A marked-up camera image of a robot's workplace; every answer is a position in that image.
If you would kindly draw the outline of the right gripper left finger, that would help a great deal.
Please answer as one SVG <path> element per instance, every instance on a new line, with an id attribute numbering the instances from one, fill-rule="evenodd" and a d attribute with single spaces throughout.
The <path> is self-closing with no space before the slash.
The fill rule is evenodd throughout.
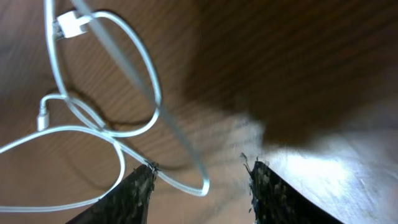
<path id="1" fill-rule="evenodd" d="M 137 167 L 110 193 L 67 224 L 146 224 L 156 178 L 155 164 Z"/>

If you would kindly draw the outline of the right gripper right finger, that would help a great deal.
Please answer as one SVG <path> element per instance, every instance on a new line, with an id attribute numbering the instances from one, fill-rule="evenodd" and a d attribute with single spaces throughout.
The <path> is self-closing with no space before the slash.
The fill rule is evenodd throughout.
<path id="1" fill-rule="evenodd" d="M 253 167 L 241 154 L 249 174 L 252 196 L 250 211 L 255 224 L 336 224 L 340 221 L 324 211 L 277 175 L 269 166 L 255 161 Z"/>

